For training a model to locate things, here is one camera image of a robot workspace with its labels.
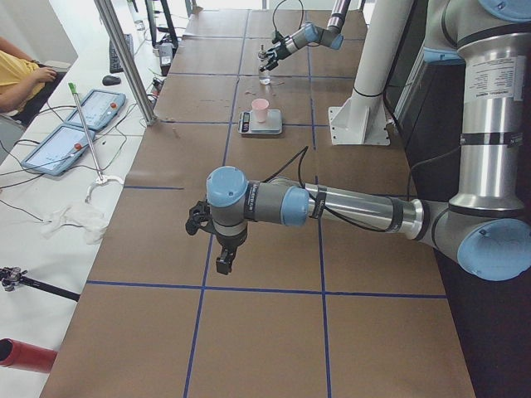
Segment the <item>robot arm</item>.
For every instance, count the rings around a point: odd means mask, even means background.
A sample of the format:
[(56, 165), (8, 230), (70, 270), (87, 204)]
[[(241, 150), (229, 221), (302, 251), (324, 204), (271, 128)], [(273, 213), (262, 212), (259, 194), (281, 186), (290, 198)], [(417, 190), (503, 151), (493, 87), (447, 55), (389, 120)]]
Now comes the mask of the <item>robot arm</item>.
[(369, 164), (353, 190), (271, 177), (251, 181), (235, 167), (207, 178), (206, 214), (199, 221), (221, 245), (217, 271), (229, 274), (251, 221), (301, 226), (338, 218), (379, 233), (401, 233), (491, 281), (512, 279), (530, 266), (530, 227), (516, 196), (522, 143), (524, 79), (530, 55), (527, 1), (431, 1), (424, 59), (465, 64), (460, 177), (449, 201), (364, 193), (385, 177)]
[(318, 27), (312, 22), (303, 22), (304, 4), (300, 1), (301, 18), (299, 29), (291, 35), (283, 36), (275, 24), (275, 14), (281, 1), (273, 11), (272, 23), (275, 30), (272, 34), (271, 42), (273, 46), (267, 51), (260, 50), (258, 58), (260, 60), (259, 72), (271, 71), (278, 66), (278, 61), (296, 53), (305, 46), (314, 43), (316, 46), (326, 46), (338, 50), (343, 43), (341, 34), (345, 18), (348, 13), (350, 0), (336, 1), (331, 11), (326, 28)]

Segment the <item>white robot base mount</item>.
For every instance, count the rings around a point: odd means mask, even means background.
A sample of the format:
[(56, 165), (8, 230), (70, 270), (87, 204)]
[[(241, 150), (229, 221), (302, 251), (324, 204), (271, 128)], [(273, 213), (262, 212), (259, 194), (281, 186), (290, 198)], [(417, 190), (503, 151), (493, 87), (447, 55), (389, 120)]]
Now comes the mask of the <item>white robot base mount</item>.
[(413, 3), (376, 2), (352, 94), (342, 106), (329, 108), (333, 145), (390, 144), (383, 94)]

